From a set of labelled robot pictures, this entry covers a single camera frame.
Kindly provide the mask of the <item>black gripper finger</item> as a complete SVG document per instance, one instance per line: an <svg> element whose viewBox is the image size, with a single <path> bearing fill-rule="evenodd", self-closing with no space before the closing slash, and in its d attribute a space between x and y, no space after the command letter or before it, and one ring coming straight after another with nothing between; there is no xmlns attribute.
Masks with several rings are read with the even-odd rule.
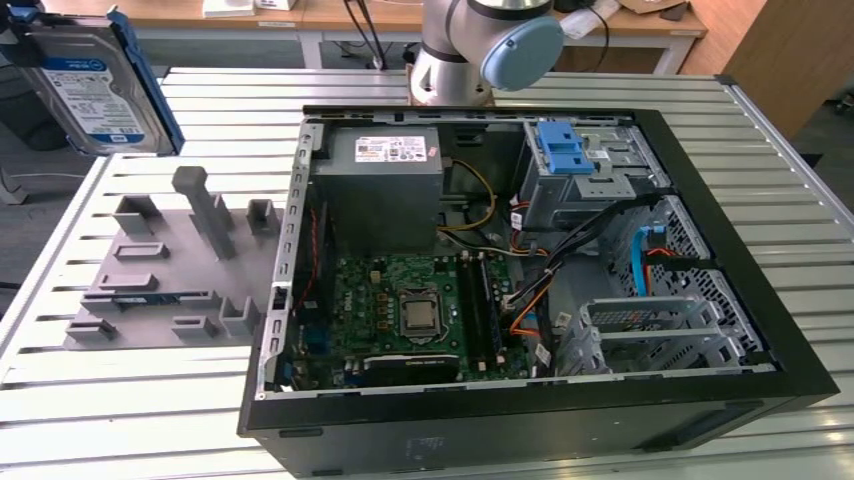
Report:
<svg viewBox="0 0 854 480"><path fill-rule="evenodd" d="M1 24L1 54L18 67L41 67L42 50L32 37L32 29L20 23Z"/></svg>

